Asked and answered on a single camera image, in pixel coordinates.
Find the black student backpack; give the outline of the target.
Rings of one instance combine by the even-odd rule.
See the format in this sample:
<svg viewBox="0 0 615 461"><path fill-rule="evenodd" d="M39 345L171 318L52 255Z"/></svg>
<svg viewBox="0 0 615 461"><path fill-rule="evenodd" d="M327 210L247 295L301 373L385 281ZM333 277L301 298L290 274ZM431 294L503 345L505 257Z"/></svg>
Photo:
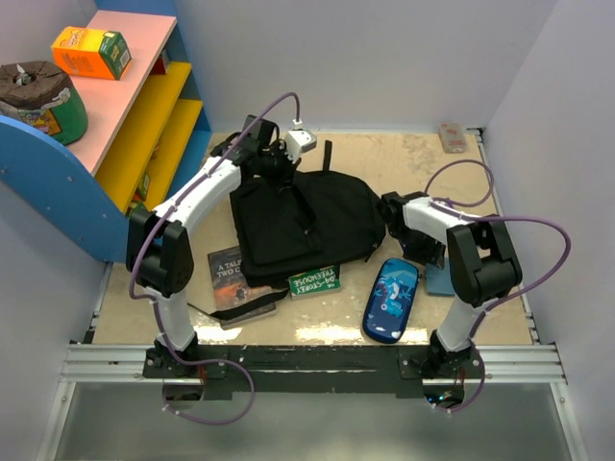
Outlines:
<svg viewBox="0 0 615 461"><path fill-rule="evenodd" d="M247 180L230 201L248 285L271 287L278 302L295 275L370 258L385 236L378 199L363 180L329 167L296 170L290 185Z"/></svg>

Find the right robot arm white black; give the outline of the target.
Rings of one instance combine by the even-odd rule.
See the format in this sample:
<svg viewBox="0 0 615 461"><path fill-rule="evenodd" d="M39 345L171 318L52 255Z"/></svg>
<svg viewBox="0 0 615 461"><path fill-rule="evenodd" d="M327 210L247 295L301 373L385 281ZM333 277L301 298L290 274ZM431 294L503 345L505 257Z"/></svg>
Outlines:
<svg viewBox="0 0 615 461"><path fill-rule="evenodd" d="M508 230L497 215L467 214L424 192L386 193L377 211L405 259L440 269L449 262L455 296L418 366L425 377L451 376L471 357L488 302L503 299L522 281Z"/></svg>

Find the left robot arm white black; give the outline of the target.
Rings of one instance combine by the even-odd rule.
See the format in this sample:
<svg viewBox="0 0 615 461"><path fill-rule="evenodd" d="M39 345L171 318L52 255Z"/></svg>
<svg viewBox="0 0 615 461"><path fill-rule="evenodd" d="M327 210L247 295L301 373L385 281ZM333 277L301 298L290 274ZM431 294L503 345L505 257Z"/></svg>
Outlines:
<svg viewBox="0 0 615 461"><path fill-rule="evenodd" d="M285 135L261 116L247 118L207 157L198 172L153 210L129 219L126 268L128 294L146 301L158 327L146 360L175 376L191 376L210 364L199 356L198 335L189 313L186 287L194 272L193 231L218 203L253 177L288 182L304 152L316 145L301 119Z"/></svg>

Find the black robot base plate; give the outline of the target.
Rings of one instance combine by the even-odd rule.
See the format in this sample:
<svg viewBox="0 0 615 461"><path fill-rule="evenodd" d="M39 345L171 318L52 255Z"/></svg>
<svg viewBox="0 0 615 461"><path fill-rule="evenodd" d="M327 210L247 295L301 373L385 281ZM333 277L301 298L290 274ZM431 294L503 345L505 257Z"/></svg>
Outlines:
<svg viewBox="0 0 615 461"><path fill-rule="evenodd" d="M482 379L480 354L434 377L418 363L428 346L205 346L178 362L161 346L146 351L142 374L164 381L177 395L193 382L191 399L230 400L236 393L393 395L435 400L438 386L451 384L454 395L470 379Z"/></svg>

